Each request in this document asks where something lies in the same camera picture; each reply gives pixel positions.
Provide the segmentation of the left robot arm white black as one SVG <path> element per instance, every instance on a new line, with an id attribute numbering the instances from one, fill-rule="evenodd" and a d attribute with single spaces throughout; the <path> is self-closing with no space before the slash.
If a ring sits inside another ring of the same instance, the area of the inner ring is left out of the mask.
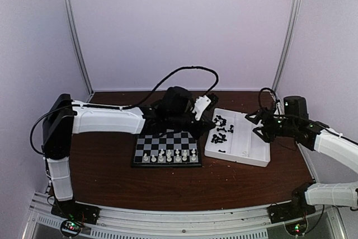
<path id="1" fill-rule="evenodd" d="M 191 93 L 167 92 L 152 105 L 114 106 L 85 103 L 73 100 L 67 93 L 61 94 L 50 111 L 37 120 L 43 128 L 43 144 L 38 154 L 45 158 L 55 205 L 69 219 L 85 211 L 74 199 L 70 179 L 69 155 L 74 134 L 159 135 L 172 130 L 188 132 L 199 139 L 215 127 L 202 116 L 217 102 L 218 97 L 213 93 L 193 100 Z"/>

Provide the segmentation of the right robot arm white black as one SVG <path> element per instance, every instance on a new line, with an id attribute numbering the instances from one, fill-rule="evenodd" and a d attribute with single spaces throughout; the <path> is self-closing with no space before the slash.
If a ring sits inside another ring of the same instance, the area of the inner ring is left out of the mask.
<path id="1" fill-rule="evenodd" d="M 259 109 L 245 115 L 256 125 L 253 132 L 264 142 L 271 143 L 278 137 L 292 138 L 296 144 L 323 155 L 346 169 L 357 173 L 357 142 L 346 138 L 319 121 L 307 116 L 275 114 Z M 293 201 L 287 204 L 287 213 L 299 217 L 308 206 L 333 205 L 357 211 L 357 180 L 350 182 L 305 183 L 293 191 Z"/>

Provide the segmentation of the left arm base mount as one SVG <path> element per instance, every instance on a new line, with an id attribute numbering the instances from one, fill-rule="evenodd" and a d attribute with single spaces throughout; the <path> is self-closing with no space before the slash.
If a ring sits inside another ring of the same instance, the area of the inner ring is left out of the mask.
<path id="1" fill-rule="evenodd" d="M 74 198 L 67 201 L 59 201 L 55 195 L 53 195 L 53 198 L 52 215 L 81 223 L 97 223 L 100 214 L 99 207 L 77 203 Z"/>

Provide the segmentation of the black white chessboard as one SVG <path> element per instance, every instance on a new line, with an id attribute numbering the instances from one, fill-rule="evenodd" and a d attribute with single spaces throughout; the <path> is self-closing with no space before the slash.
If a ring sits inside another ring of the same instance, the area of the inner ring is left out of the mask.
<path id="1" fill-rule="evenodd" d="M 191 150 L 196 149 L 196 161 L 191 160 Z M 158 162 L 158 156 L 160 150 L 164 149 L 163 162 Z M 166 162 L 167 150 L 171 150 L 172 162 Z M 181 161 L 176 162 L 176 149 L 180 151 Z M 187 152 L 187 161 L 183 162 L 183 151 Z M 143 162 L 144 154 L 149 157 L 148 162 Z M 155 155 L 156 162 L 151 162 L 151 156 Z M 201 152 L 199 147 L 199 141 L 194 139 L 188 132 L 175 133 L 172 130 L 168 130 L 166 134 L 154 135 L 137 135 L 136 144 L 134 147 L 133 157 L 131 161 L 132 167 L 140 168 L 152 168 L 152 167 L 201 167 Z"/>

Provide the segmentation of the white chess queen piece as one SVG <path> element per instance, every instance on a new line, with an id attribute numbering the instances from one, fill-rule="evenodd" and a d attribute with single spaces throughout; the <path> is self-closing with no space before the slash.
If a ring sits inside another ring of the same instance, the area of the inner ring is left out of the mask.
<path id="1" fill-rule="evenodd" d="M 143 156 L 143 162 L 148 162 L 149 160 L 149 157 L 148 155 L 145 153 L 144 156 Z"/>

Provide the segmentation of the white chess king piece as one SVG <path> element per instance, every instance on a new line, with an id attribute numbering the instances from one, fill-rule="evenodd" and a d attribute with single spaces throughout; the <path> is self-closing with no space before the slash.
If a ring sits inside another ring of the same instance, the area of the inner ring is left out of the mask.
<path id="1" fill-rule="evenodd" d="M 171 156 L 171 155 L 167 155 L 167 153 L 166 153 L 166 162 L 167 162 L 167 163 L 172 162 L 172 156 Z"/>

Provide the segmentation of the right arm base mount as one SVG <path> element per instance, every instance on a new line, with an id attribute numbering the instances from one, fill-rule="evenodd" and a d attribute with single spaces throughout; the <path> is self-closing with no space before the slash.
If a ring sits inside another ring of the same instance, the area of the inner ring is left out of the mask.
<path id="1" fill-rule="evenodd" d="M 267 208 L 271 223 L 286 222 L 315 213 L 315 206 L 308 205 L 305 199 L 305 191 L 311 185 L 312 182 L 306 182 L 294 189 L 289 202 L 271 204 Z"/>

